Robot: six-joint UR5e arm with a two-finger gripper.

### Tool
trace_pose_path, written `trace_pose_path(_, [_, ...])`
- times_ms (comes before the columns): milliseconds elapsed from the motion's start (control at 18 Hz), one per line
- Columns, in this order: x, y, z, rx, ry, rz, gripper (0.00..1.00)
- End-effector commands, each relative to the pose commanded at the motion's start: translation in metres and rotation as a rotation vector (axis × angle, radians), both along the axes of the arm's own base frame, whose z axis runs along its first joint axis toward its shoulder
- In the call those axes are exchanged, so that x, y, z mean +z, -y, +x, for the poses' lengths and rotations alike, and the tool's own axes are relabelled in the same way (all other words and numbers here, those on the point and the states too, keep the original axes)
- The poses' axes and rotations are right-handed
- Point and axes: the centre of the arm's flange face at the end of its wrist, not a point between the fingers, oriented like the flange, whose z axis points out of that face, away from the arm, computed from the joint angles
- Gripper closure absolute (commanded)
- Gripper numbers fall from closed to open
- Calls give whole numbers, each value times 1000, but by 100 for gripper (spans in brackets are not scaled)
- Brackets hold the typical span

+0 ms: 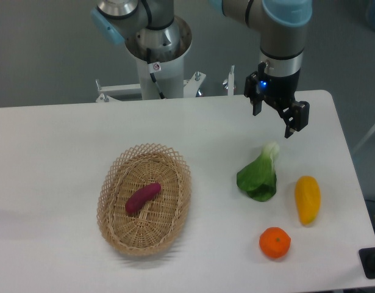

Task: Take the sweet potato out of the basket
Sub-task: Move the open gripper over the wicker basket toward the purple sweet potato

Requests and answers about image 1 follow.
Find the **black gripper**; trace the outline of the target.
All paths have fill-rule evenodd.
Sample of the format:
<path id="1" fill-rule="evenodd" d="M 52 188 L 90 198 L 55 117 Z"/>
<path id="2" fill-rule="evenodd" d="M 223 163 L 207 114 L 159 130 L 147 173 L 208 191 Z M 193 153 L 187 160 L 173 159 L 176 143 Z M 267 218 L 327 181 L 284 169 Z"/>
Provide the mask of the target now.
<path id="1" fill-rule="evenodd" d="M 252 104 L 253 116 L 262 111 L 262 101 L 275 110 L 285 122 L 285 135 L 288 139 L 294 132 L 299 132 L 309 123 L 310 104 L 306 101 L 295 101 L 300 70 L 289 76 L 272 76 L 265 73 L 268 65 L 260 62 L 258 72 L 246 77 L 244 96 Z"/>

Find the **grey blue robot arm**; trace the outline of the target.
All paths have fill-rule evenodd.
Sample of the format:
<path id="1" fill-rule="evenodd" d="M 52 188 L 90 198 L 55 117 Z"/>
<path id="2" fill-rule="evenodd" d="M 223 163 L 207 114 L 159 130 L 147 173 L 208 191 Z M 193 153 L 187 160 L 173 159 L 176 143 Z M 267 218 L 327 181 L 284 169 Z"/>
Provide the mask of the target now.
<path id="1" fill-rule="evenodd" d="M 245 81 L 244 94 L 254 115 L 262 104 L 275 109 L 285 136 L 309 122 L 310 106 L 295 99 L 312 16 L 310 1 L 212 1 L 212 6 L 260 34 L 257 70 Z M 182 98 L 184 55 L 191 30 L 174 12 L 173 1 L 99 1 L 91 18 L 113 44 L 124 44 L 137 61 L 143 99 Z"/>

